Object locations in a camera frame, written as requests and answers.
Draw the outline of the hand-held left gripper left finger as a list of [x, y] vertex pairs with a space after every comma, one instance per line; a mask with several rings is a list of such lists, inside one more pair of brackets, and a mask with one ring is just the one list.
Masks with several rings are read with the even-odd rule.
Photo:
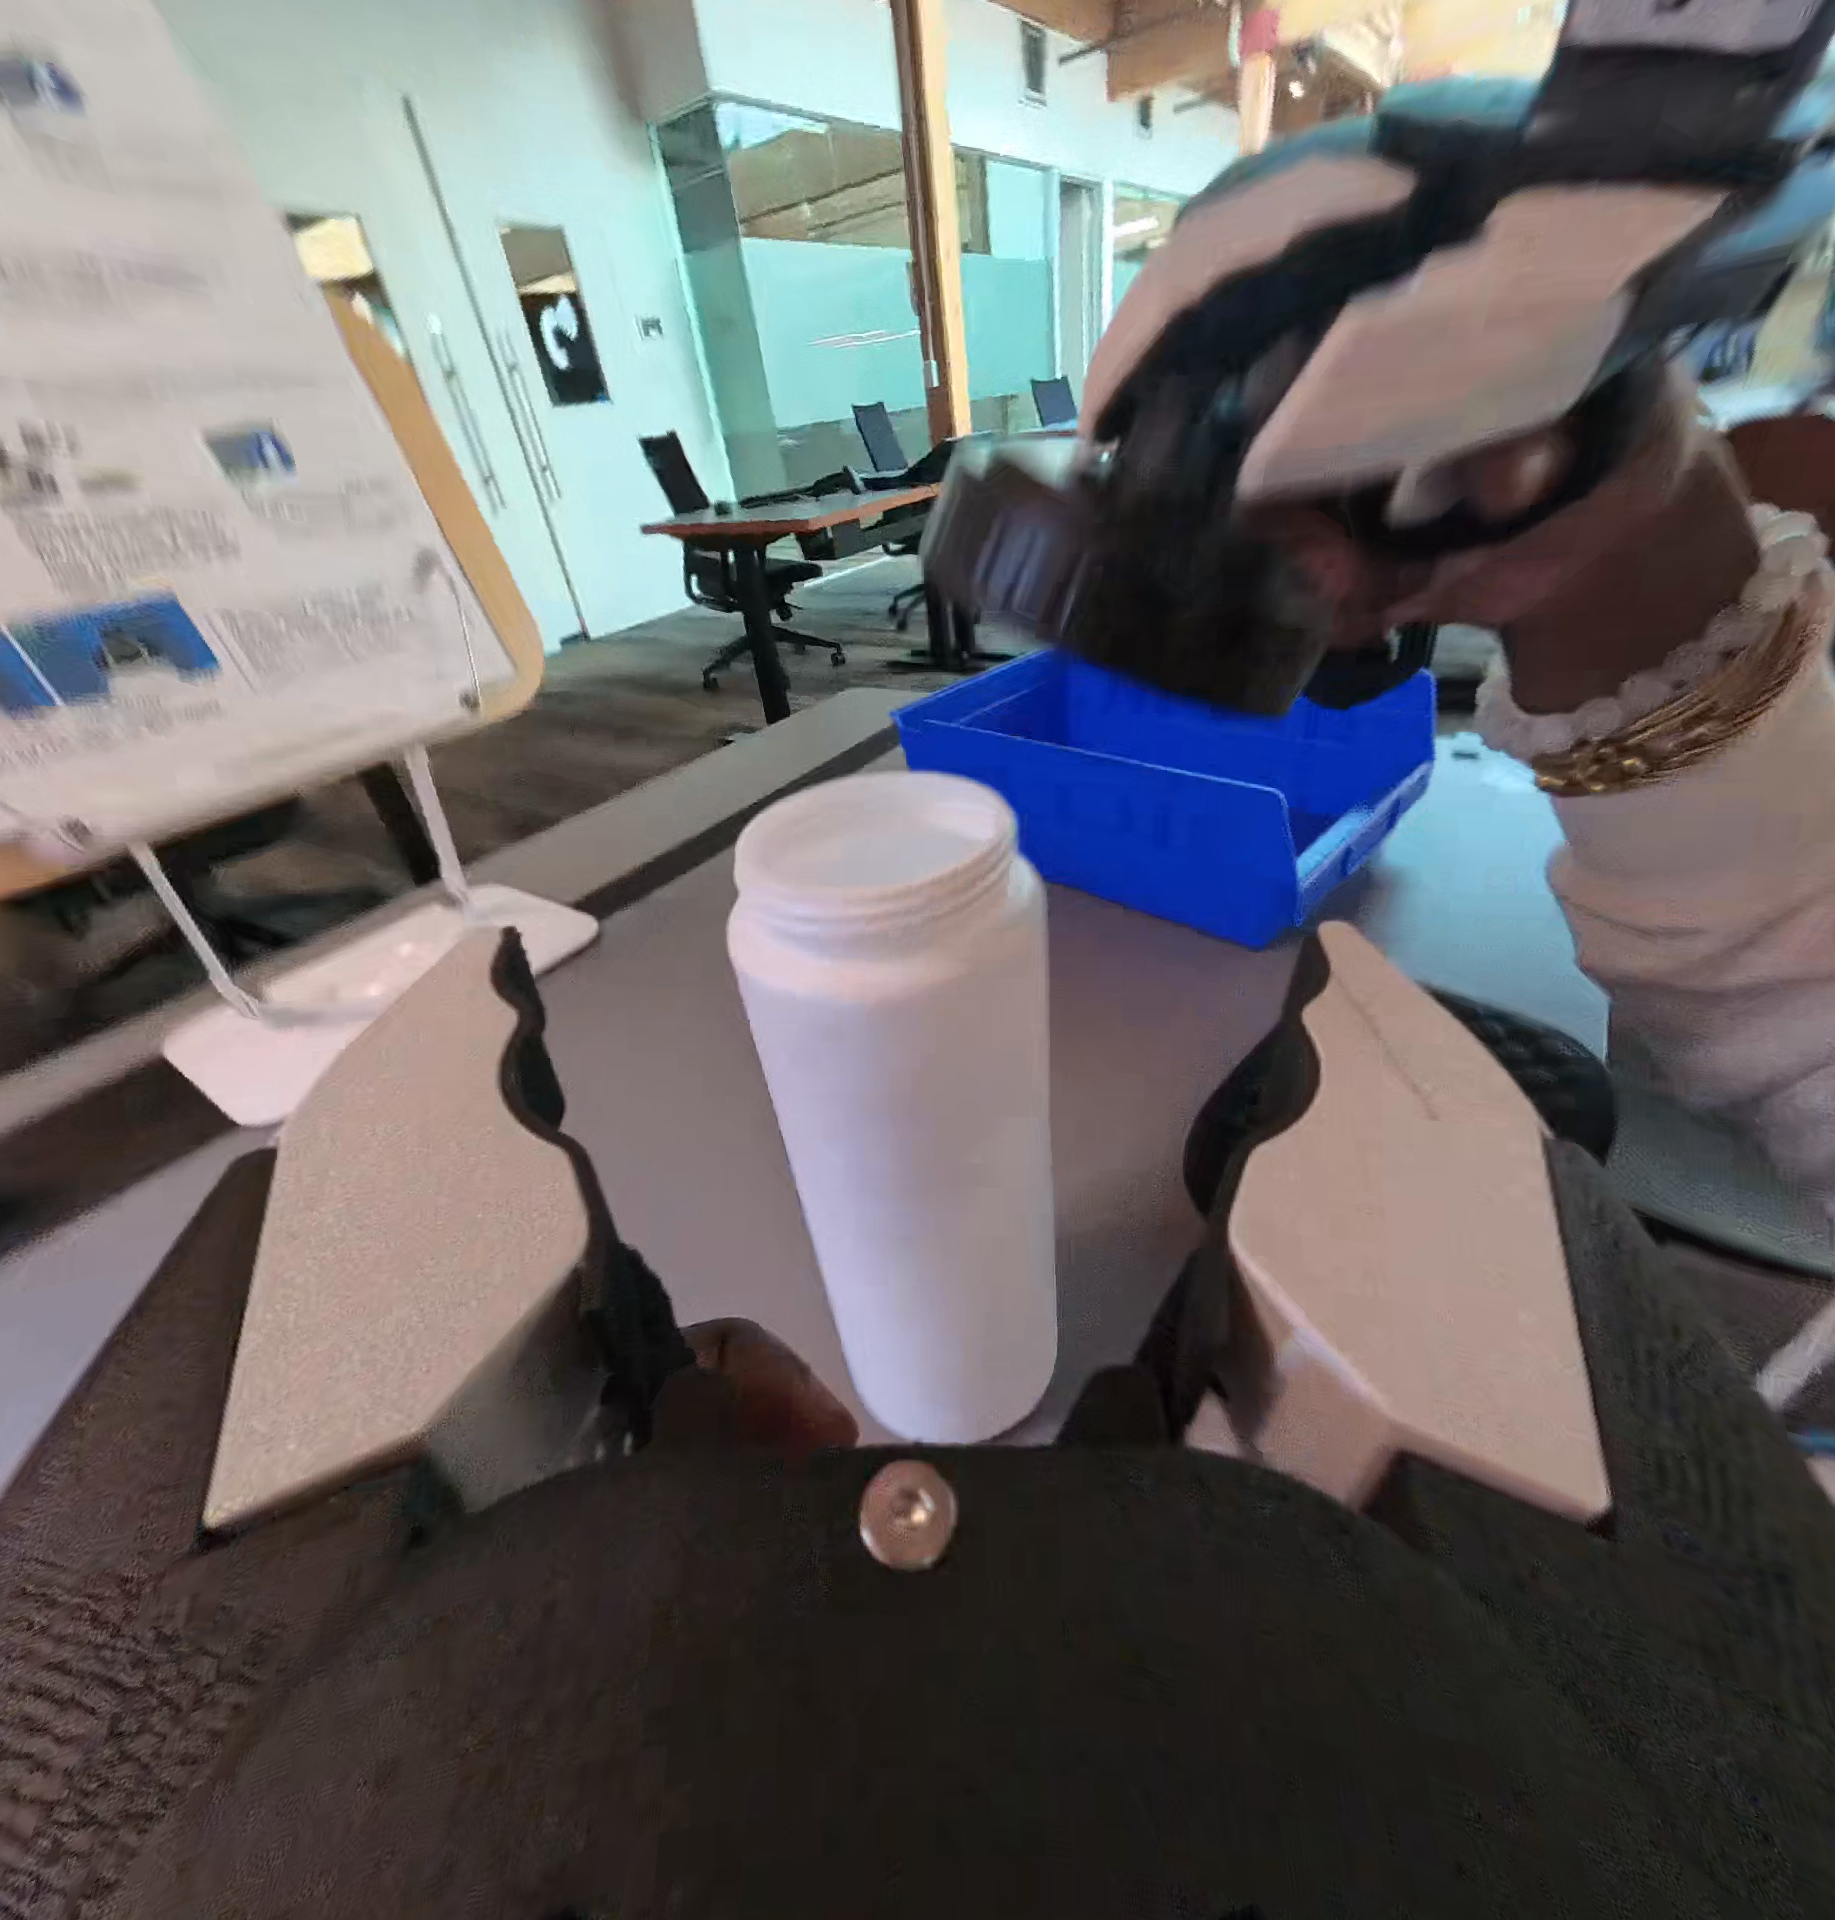
[[209, 1531], [399, 1468], [476, 1511], [648, 1441], [681, 1332], [563, 1111], [515, 930], [469, 933], [328, 1065], [280, 1129]]

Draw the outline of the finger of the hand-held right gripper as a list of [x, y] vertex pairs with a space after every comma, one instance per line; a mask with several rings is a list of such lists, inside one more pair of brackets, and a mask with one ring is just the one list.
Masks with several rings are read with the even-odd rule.
[[1103, 438], [1111, 404], [1163, 330], [1220, 284], [1319, 234], [1400, 210], [1414, 188], [1414, 170], [1366, 150], [1266, 150], [1225, 170], [1180, 210], [1106, 321], [1084, 373], [1083, 438]]
[[1449, 470], [1556, 423], [1621, 336], [1634, 284], [1722, 192], [1549, 184], [1502, 199], [1468, 243], [1353, 300], [1238, 470], [1244, 503], [1393, 487], [1452, 501]]

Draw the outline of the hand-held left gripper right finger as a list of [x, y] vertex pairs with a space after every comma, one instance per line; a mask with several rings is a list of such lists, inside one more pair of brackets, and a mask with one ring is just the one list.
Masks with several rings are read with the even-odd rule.
[[1366, 1509], [1417, 1460], [1574, 1524], [1611, 1503], [1552, 1193], [1506, 1069], [1357, 930], [1305, 939], [1185, 1149], [1177, 1438]]

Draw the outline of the black ribbed bottle lid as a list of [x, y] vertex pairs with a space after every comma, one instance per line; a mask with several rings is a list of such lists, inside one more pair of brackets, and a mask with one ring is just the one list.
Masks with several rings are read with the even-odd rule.
[[1334, 638], [1303, 564], [1238, 499], [1238, 446], [1215, 439], [963, 443], [922, 559], [953, 610], [1238, 714], [1289, 711]]

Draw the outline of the white plastic bottle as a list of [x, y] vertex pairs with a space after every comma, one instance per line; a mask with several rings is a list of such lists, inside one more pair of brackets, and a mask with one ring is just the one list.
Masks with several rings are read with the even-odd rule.
[[931, 1446], [1058, 1354], [1048, 900], [976, 780], [859, 774], [738, 837], [727, 952], [856, 1392]]

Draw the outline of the blue plastic bin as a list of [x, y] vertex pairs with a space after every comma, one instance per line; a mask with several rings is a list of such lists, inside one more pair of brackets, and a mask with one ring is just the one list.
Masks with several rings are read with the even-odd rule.
[[1253, 717], [1039, 651], [896, 714], [904, 762], [1012, 805], [1051, 884], [1262, 949], [1314, 921], [1424, 796], [1434, 681]]

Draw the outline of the person's right forearm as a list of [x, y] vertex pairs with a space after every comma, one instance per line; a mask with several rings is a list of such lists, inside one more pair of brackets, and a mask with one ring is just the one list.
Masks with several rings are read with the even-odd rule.
[[1619, 1044], [1835, 1214], [1835, 581], [1800, 669], [1716, 757], [1556, 800], [1552, 888]]

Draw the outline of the person's right hand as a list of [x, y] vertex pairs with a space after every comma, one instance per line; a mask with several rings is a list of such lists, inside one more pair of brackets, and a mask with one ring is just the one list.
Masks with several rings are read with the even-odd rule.
[[1760, 564], [1730, 449], [1681, 370], [1665, 373], [1622, 464], [1515, 540], [1417, 561], [1319, 509], [1264, 522], [1325, 609], [1334, 650], [1417, 621], [1486, 630], [1527, 714], [1583, 706], [1655, 669], [1734, 605]]

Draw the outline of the person's left hand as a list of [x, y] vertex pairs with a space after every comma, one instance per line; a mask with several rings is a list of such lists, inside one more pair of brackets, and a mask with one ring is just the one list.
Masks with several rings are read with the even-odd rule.
[[693, 1357], [727, 1390], [728, 1430], [740, 1445], [794, 1456], [858, 1446], [850, 1407], [755, 1320], [700, 1320], [683, 1332]]

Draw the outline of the black honeycomb seat cushion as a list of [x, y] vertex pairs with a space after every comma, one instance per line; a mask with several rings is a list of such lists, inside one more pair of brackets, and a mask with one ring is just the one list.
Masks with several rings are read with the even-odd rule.
[[1587, 1045], [1548, 1023], [1498, 1004], [1441, 988], [1430, 995], [1502, 1066], [1553, 1139], [1570, 1143], [1602, 1165], [1610, 1162], [1619, 1135], [1616, 1086]]

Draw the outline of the wooden top office desk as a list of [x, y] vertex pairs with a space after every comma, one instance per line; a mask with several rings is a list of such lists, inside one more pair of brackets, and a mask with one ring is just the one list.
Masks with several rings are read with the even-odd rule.
[[791, 717], [791, 684], [777, 655], [775, 619], [767, 588], [766, 556], [777, 540], [858, 529], [873, 533], [880, 522], [929, 509], [941, 481], [864, 493], [829, 493], [821, 498], [784, 498], [752, 509], [713, 507], [665, 514], [641, 525], [645, 537], [675, 540], [683, 550], [695, 546], [716, 553], [728, 581], [728, 601], [707, 601], [709, 610], [728, 610], [740, 619], [740, 654], [752, 663], [763, 723]]

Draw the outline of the white door with window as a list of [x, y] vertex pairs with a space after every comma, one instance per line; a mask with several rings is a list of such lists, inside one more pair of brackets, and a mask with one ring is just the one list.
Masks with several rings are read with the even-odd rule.
[[370, 240], [351, 211], [287, 210], [293, 248], [310, 281], [370, 324], [388, 348], [407, 360], [403, 330], [378, 269]]
[[399, 116], [429, 208], [439, 292], [419, 342], [498, 549], [549, 651], [600, 635], [576, 461], [558, 416], [608, 395], [568, 231], [507, 210], [512, 170], [478, 168], [442, 116]]

